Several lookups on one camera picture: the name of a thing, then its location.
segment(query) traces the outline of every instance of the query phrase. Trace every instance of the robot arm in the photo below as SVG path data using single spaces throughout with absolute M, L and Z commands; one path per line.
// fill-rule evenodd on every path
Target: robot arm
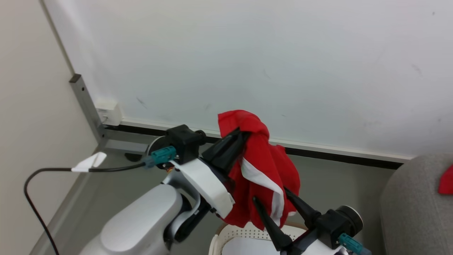
M 199 146 L 204 144 L 205 137 L 202 131 L 194 132 L 182 125 L 169 129 L 166 136 L 155 140 L 146 156 L 173 146 L 177 156 L 157 165 L 162 169 L 172 169 L 171 172 L 161 185 L 111 218 L 80 255 L 169 254 L 171 245 L 184 241 L 209 211 L 226 217 L 234 205 L 231 196 L 234 182 L 228 173 L 243 152 L 249 133 L 237 129 L 199 156 Z M 192 207 L 177 189 L 191 196 L 195 205 Z M 332 251 L 320 255 L 333 255 L 340 245 L 349 250 L 352 250 L 352 245 L 357 245 L 350 239 L 341 239 L 342 235 L 354 236 L 363 227 L 360 216 L 353 209 L 340 207 L 321 215 L 290 191 L 286 190 L 286 195 L 308 227 L 308 231 L 294 242 L 270 219 L 261 202 L 254 198 L 266 230 L 281 254 L 302 254 L 317 239 Z M 361 245 L 360 250 L 353 249 L 358 254 L 362 250 Z

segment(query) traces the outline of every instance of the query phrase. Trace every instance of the red garment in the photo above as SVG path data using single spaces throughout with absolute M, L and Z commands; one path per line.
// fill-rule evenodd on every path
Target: red garment
M 300 188 L 299 174 L 284 147 L 270 145 L 267 127 L 256 115 L 244 110 L 219 114 L 219 126 L 222 137 L 237 127 L 252 132 L 243 158 L 235 163 L 229 174 L 236 182 L 232 194 L 236 203 L 223 220 L 238 227 L 251 221 L 263 230 L 264 225 L 252 202 L 252 198 L 257 196 L 274 222 L 282 227 L 288 213 L 296 211 L 286 200 L 283 187 L 297 195 Z
M 453 166 L 443 173 L 440 178 L 439 194 L 453 194 Z

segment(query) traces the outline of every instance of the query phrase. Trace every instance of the black baseboard strip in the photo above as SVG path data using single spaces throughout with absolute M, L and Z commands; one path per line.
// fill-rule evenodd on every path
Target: black baseboard strip
M 158 129 L 151 129 L 151 128 L 144 128 L 144 127 L 132 127 L 132 126 L 107 126 L 106 129 L 108 130 L 116 130 L 122 132 L 129 132 L 129 133 L 136 133 L 136 134 L 144 134 L 144 135 L 151 135 L 151 136 L 163 136 L 165 135 L 165 130 L 158 130 Z M 215 143 L 219 140 L 216 137 L 207 137 L 206 142 L 208 143 Z M 392 162 L 392 161 L 385 161 L 385 160 L 377 160 L 377 159 L 370 159 L 364 157 L 354 157 L 354 156 L 345 156 L 333 153 L 326 153 L 326 152 L 315 152 L 309 150 L 302 150 L 302 149 L 294 149 L 286 147 L 286 154 L 289 155 L 297 155 L 302 157 L 312 157 L 312 158 L 319 158 L 325 160 L 332 160 L 362 166 L 369 166 L 369 167 L 379 167 L 379 168 L 387 168 L 387 169 L 398 169 L 403 163 L 399 162 Z

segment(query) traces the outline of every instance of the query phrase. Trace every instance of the electrical socket box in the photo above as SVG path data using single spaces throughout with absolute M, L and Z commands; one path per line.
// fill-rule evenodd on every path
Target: electrical socket box
M 100 100 L 96 102 L 96 111 L 102 124 L 118 126 L 123 119 L 118 102 Z

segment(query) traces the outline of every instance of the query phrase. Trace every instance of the gray upholstered furniture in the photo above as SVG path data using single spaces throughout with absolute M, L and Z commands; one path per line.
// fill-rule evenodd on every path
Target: gray upholstered furniture
M 387 255 L 453 255 L 453 195 L 437 193 L 453 154 L 417 157 L 390 178 L 381 197 Z

